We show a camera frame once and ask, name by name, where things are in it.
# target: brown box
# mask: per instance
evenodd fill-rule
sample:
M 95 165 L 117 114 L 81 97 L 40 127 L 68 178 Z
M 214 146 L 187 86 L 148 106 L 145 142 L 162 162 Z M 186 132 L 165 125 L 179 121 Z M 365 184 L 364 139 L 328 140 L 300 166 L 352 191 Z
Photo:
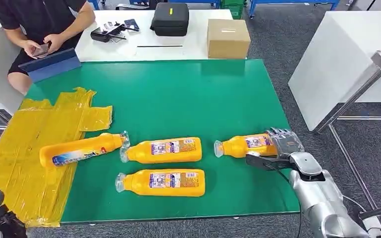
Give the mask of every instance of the brown box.
M 208 58 L 245 59 L 251 37 L 244 20 L 208 20 Z

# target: floor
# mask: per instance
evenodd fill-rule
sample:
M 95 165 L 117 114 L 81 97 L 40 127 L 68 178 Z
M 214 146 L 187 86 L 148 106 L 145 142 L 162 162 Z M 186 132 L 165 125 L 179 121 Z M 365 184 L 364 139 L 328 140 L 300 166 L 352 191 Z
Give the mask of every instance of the floor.
M 105 8 L 114 8 L 107 0 Z M 338 9 L 344 10 L 344 1 Z M 197 5 L 196 8 L 209 6 Z M 259 5 L 255 18 L 244 19 L 251 35 L 249 58 L 264 59 L 272 83 L 291 128 L 297 132 L 306 150 L 324 169 L 331 172 L 342 193 L 370 209 L 329 130 L 323 134 L 308 131 L 287 85 L 310 39 L 329 5 L 271 4 Z M 348 115 L 381 115 L 381 104 L 357 104 Z M 381 121 L 337 121 L 336 130 L 363 175 L 375 202 L 381 206 Z M 359 208 L 346 203 L 352 217 Z M 60 228 L 31 229 L 31 237 L 222 237 L 289 238 L 297 235 L 299 216 L 255 216 L 239 219 L 195 219 L 163 222 L 103 223 L 67 225 Z M 309 223 L 303 219 L 303 238 L 312 238 Z

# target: person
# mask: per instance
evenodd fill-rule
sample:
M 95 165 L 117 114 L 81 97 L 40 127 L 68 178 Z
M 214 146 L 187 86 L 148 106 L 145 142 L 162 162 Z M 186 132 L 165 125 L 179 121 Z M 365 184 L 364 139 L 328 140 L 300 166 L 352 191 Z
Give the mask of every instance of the person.
M 77 17 L 69 8 L 78 12 Z M 0 0 L 0 23 L 9 40 L 22 48 L 8 71 L 12 87 L 27 94 L 32 80 L 18 66 L 36 59 L 34 51 L 45 43 L 48 54 L 75 48 L 94 19 L 86 0 Z

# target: knee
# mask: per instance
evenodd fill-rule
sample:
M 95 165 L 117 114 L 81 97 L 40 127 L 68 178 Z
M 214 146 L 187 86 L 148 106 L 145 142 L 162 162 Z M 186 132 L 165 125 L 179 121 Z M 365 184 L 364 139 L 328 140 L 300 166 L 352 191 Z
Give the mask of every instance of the knee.
M 19 72 L 8 74 L 8 81 L 18 92 L 26 95 L 31 86 L 31 78 L 28 75 Z

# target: green crate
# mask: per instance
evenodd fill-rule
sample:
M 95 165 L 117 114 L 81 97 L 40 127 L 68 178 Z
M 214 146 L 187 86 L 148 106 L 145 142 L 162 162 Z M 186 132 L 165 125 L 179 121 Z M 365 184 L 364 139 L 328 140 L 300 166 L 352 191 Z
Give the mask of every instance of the green crate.
M 234 20 L 242 18 L 243 4 L 221 5 L 222 9 L 229 9 Z
M 241 5 L 241 4 L 244 4 L 245 3 L 245 0 L 221 0 L 221 5 L 224 6 L 224 5 L 232 5 L 232 4 L 238 4 L 238 5 Z

